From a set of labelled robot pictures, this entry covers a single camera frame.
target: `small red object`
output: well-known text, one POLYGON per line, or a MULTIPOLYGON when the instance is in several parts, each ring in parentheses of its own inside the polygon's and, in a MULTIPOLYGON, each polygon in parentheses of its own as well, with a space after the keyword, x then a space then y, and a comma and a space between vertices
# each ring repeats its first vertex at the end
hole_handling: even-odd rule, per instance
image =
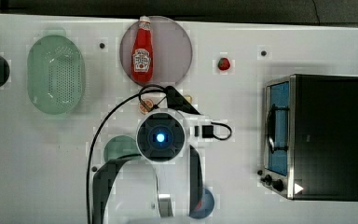
POLYGON ((231 65, 229 64, 228 58, 221 58, 219 60, 219 63, 217 64, 217 67, 219 67, 220 70, 226 71, 231 65))
POLYGON ((132 49, 132 77, 137 82, 146 83, 153 76, 153 48, 150 33, 150 19, 146 16, 139 20, 138 34, 132 49))

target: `green cup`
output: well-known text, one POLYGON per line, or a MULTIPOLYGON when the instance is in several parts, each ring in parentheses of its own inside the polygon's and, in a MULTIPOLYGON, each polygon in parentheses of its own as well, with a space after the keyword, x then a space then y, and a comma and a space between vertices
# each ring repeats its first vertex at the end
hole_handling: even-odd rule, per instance
POLYGON ((105 162, 107 162, 113 159, 134 154, 139 154, 135 140, 126 135, 120 135, 112 138, 106 144, 103 151, 103 158, 105 162))

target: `microwave knob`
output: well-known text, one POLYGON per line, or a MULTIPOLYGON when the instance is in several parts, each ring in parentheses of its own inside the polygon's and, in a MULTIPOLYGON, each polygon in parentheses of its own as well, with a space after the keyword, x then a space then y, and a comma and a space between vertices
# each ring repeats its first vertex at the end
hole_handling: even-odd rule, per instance
POLYGON ((270 175, 266 175, 264 176, 264 178, 261 178, 260 180, 266 183, 267 186, 270 186, 272 183, 272 177, 270 175))
POLYGON ((279 180, 272 181, 272 187, 275 188, 277 191, 283 190, 283 182, 279 180))

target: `blue light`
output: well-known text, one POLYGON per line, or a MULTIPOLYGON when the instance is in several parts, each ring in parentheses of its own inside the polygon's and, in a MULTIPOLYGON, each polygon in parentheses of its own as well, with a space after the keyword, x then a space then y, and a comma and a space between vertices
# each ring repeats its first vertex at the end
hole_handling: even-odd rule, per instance
POLYGON ((165 136, 164 136, 164 134, 159 133, 159 134, 157 135, 157 141, 159 141, 159 142, 163 142, 164 140, 165 140, 165 136))

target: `ketchup label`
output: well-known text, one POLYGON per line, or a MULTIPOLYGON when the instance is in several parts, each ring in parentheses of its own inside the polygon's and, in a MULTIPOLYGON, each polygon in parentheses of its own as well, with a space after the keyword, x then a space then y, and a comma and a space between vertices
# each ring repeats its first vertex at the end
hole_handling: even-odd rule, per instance
POLYGON ((142 28, 144 30, 150 30, 150 23, 149 22, 140 22, 139 28, 142 28))
POLYGON ((136 49, 133 57, 133 69, 135 72, 149 71, 150 55, 145 49, 136 49))

